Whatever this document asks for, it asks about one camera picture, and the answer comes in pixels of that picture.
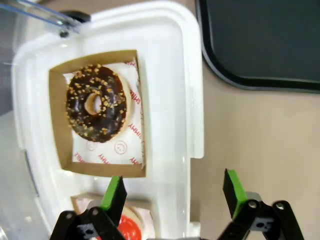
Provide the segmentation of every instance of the donut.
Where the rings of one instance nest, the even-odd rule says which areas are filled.
[[[95,109],[99,98],[101,105]],[[108,67],[87,65],[77,71],[66,93],[69,126],[82,138],[105,143],[128,124],[131,94],[127,81]]]

